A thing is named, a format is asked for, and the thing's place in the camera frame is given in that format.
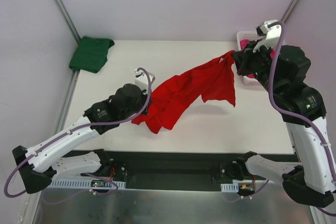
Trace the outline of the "red t shirt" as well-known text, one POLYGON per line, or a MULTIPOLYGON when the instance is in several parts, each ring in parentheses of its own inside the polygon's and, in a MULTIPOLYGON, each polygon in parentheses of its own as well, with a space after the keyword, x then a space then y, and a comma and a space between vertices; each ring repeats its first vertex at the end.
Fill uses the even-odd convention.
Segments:
POLYGON ((192 68, 181 75, 174 75, 161 83, 151 95, 147 115, 139 115, 131 123, 145 123, 157 134, 161 128, 172 130, 185 110, 198 98, 227 101, 236 105, 233 51, 192 68))

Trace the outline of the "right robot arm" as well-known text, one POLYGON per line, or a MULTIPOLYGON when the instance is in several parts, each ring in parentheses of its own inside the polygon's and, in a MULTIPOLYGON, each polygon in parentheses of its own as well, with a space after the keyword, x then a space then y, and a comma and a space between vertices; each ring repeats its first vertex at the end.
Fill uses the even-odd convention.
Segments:
POLYGON ((285 122, 298 162, 275 162, 248 152, 230 168, 229 176, 241 180, 261 176, 283 187, 287 195, 303 205, 325 208, 334 201, 335 167, 327 134, 326 109, 321 94, 305 84, 311 62, 303 50, 284 45, 275 55, 262 46, 254 50, 255 41, 233 53, 237 73, 254 75, 268 88, 271 66, 275 66, 273 107, 285 122))

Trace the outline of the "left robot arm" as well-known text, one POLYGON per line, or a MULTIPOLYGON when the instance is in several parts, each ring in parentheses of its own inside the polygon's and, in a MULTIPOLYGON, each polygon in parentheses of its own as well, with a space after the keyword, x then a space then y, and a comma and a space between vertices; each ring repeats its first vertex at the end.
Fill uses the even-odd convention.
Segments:
POLYGON ((106 100, 93 104, 70 127, 33 147, 13 149, 25 192, 34 194, 52 182, 71 175, 111 171, 111 161, 103 149, 80 156, 65 155, 82 143, 115 129, 135 115, 148 110, 151 88, 125 84, 106 100))

